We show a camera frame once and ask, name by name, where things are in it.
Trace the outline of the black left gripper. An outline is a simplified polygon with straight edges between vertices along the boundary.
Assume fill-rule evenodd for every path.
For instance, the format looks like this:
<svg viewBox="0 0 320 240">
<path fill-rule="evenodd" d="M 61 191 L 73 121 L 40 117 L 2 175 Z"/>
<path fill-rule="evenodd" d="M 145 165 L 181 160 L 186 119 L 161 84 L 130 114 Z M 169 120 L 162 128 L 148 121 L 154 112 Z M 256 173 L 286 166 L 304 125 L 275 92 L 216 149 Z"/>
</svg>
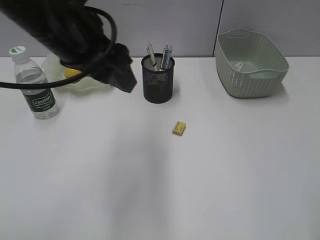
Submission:
<svg viewBox="0 0 320 240">
<path fill-rule="evenodd" d="M 111 27 L 111 37 L 108 39 L 103 33 L 99 50 L 91 57 L 78 62 L 60 63 L 71 69 L 81 71 L 84 76 L 89 76 L 103 84 L 109 84 L 125 93 L 131 93 L 137 84 L 133 74 L 128 48 L 116 43 L 117 27 L 113 18 L 104 14 Z"/>
</svg>

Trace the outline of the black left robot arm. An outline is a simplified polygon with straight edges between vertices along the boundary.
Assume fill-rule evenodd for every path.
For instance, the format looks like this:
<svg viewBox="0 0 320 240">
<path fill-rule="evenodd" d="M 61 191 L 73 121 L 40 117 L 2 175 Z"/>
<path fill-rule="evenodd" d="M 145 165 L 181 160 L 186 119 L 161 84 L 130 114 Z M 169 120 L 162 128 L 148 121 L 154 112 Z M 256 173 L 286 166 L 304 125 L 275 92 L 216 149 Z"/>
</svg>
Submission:
<svg viewBox="0 0 320 240">
<path fill-rule="evenodd" d="M 53 89 L 87 76 L 126 93 L 135 88 L 129 50 L 117 43 L 117 25 L 107 12 L 84 0 L 2 0 L 0 11 L 59 57 L 63 66 L 80 71 L 51 83 L 1 82 L 1 88 Z"/>
</svg>

